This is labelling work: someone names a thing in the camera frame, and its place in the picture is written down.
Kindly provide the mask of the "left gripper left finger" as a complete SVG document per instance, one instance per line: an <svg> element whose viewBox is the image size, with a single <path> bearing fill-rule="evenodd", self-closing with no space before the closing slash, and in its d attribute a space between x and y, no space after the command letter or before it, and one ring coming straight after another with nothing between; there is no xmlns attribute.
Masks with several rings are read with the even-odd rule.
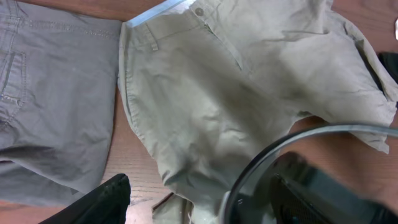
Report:
<svg viewBox="0 0 398 224"><path fill-rule="evenodd" d="M40 224L125 224L131 186L117 174Z"/></svg>

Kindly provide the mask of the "olive green shorts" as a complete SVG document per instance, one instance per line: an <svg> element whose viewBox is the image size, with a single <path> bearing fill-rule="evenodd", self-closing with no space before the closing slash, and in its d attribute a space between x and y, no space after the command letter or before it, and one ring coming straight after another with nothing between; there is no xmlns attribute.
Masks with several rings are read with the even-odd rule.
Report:
<svg viewBox="0 0 398 224"><path fill-rule="evenodd" d="M217 223L249 161L300 119L390 125L397 84L331 1L166 1L123 23L119 89L173 195L156 223Z"/></svg>

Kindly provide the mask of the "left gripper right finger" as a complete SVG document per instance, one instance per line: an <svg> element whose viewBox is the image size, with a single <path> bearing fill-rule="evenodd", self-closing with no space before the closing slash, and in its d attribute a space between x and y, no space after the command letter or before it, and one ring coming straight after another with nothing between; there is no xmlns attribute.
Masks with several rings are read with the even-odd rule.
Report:
<svg viewBox="0 0 398 224"><path fill-rule="evenodd" d="M359 197L297 153L280 156L270 169L277 223L397 224L394 212Z"/></svg>

